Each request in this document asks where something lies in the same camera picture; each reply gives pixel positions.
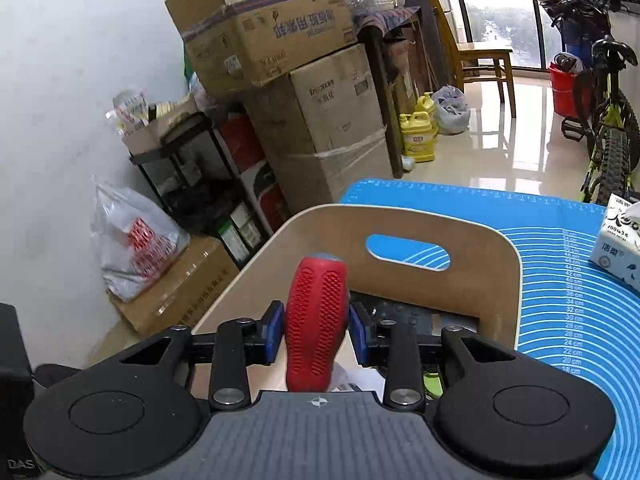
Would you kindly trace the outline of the beige plastic bin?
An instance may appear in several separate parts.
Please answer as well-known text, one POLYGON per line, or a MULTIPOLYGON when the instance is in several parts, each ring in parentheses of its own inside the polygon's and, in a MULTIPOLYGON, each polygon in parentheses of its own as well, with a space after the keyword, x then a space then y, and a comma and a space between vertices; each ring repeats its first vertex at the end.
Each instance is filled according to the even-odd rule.
POLYGON ((232 318, 260 318, 271 301, 288 299, 300 260, 314 254, 344 261, 354 292, 474 316, 484 337, 506 348, 518 344, 522 262, 503 234, 442 214, 337 204, 288 220, 212 304, 195 333, 213 333, 232 318), (438 245, 449 266, 436 271, 385 257, 368 248, 372 235, 438 245))

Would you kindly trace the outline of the floor cardboard box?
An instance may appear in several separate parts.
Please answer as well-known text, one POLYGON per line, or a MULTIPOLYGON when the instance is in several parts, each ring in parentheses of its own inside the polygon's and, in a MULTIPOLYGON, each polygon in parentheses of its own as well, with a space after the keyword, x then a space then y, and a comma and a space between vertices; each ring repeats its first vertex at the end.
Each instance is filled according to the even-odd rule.
POLYGON ((126 304, 111 292, 107 296, 146 338, 173 325, 194 327, 238 274, 220 240, 192 236, 172 267, 136 299, 126 304))

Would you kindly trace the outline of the white red plastic bag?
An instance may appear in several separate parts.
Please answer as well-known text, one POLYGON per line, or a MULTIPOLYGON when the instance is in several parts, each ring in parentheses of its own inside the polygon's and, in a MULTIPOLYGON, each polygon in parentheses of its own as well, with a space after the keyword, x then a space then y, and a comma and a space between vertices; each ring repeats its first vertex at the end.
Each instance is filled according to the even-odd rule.
POLYGON ((190 234, 132 188, 95 178, 91 241, 109 292, 130 302, 154 285, 190 244, 190 234))

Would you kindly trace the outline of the black metal shelf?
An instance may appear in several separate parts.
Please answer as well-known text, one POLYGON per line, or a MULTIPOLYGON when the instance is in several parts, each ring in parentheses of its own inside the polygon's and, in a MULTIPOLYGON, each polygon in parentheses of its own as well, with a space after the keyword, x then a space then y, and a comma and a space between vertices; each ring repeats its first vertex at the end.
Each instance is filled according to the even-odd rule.
POLYGON ((204 113, 178 119, 157 148, 129 160, 178 226, 220 240, 238 268, 269 240, 267 219, 204 113))

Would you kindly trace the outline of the blue silicone mat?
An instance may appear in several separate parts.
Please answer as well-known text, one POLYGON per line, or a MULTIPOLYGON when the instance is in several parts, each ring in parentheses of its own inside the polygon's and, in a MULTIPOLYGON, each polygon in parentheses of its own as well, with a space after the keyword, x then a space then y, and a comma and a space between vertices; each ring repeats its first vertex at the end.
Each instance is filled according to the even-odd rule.
POLYGON ((562 198, 410 181, 362 180, 345 204, 422 210, 501 232, 523 268, 518 351, 602 389, 617 422, 599 479, 639 475, 639 297, 589 259, 604 215, 562 198))

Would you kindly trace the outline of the yellow detergent jug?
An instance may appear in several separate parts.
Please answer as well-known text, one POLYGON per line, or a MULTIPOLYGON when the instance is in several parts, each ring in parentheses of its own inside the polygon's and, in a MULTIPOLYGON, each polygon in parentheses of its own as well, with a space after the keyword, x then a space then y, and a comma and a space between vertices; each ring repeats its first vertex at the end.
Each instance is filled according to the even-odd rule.
POLYGON ((427 112, 399 115, 399 127, 404 142, 404 154, 415 162, 435 159, 436 122, 427 112))

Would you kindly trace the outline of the lower taped cardboard box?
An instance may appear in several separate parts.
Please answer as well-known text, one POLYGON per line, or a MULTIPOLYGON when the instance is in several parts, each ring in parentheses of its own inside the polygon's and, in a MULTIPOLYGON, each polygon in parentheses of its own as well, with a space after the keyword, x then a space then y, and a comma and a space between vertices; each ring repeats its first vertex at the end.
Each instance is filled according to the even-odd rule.
POLYGON ((362 179, 393 177, 363 44, 293 70, 243 104, 293 214, 338 202, 362 179))

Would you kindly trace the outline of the grey plastic bag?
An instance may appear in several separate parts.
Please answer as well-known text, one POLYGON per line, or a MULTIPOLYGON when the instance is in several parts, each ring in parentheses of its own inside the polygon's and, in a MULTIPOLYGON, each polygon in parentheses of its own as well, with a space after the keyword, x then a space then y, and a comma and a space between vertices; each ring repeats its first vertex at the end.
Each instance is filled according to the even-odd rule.
POLYGON ((434 117, 442 134, 459 134, 469 128, 471 110, 465 94, 457 87, 442 86, 433 93, 434 117))

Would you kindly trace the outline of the white tissue pack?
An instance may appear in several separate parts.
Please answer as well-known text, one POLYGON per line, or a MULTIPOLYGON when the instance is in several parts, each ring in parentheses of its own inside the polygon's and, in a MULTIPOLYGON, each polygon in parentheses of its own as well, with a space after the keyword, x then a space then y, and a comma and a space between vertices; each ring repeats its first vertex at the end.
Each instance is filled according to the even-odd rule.
POLYGON ((639 204, 615 194, 608 199, 590 261, 640 292, 639 204))

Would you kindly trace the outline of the wooden chair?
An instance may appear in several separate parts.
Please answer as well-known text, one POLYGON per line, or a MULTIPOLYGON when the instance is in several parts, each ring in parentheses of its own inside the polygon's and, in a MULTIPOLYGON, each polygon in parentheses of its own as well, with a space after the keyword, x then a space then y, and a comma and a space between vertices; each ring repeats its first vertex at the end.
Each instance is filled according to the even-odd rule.
POLYGON ((459 42, 446 19, 439 0, 428 0, 433 8, 438 36, 442 44, 452 84, 463 91, 474 82, 495 82, 501 104, 509 98, 511 116, 516 117, 516 102, 511 48, 491 42, 459 42))

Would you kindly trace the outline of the upper cardboard box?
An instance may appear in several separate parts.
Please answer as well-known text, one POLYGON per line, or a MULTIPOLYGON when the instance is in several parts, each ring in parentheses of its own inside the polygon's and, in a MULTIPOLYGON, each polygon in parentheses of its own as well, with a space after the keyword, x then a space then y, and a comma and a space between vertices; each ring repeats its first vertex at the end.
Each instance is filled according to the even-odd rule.
POLYGON ((165 0, 214 98, 253 90, 356 41, 345 0, 165 0))

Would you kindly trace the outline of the green black bicycle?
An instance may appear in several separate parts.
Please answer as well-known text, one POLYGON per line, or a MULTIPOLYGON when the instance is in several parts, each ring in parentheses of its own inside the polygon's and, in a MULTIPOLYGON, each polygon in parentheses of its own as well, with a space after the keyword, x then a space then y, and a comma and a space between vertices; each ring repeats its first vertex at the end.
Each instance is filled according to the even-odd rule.
POLYGON ((634 49, 612 36, 610 14, 622 0, 536 0, 561 29, 577 25, 587 41, 590 61, 574 75, 573 109, 562 110, 561 131, 568 140, 587 142, 589 164, 579 199, 606 205, 612 194, 637 203, 632 174, 639 168, 639 125, 620 88, 620 73, 639 65, 634 49))

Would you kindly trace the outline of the red bucket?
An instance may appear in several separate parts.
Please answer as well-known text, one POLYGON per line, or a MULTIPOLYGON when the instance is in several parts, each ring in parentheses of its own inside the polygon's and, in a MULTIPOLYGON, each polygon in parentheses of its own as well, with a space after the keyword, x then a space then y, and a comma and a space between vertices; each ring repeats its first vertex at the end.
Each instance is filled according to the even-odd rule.
POLYGON ((552 62, 548 68, 553 109, 555 114, 564 118, 577 119, 577 110, 574 98, 574 87, 578 73, 564 72, 552 62))

